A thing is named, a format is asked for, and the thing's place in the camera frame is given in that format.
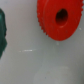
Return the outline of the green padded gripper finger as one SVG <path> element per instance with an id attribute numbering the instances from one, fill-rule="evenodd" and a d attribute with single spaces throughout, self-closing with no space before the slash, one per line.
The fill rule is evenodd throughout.
<path id="1" fill-rule="evenodd" d="M 5 22 L 5 14 L 3 10 L 0 8 L 0 58 L 2 57 L 2 54 L 7 46 L 6 41 L 6 22 Z"/>

